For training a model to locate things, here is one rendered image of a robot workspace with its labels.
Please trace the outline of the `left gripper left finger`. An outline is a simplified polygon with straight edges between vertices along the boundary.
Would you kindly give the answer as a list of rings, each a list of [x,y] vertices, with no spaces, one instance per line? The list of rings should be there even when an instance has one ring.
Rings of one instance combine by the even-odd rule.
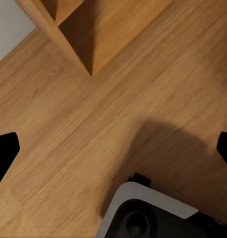
[[[19,140],[15,132],[0,136],[0,181],[20,151]]]

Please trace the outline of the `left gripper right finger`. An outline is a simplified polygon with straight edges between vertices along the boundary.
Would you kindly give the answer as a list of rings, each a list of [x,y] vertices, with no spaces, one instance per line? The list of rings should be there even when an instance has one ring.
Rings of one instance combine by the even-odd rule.
[[[218,143],[217,150],[227,164],[227,132],[221,132]]]

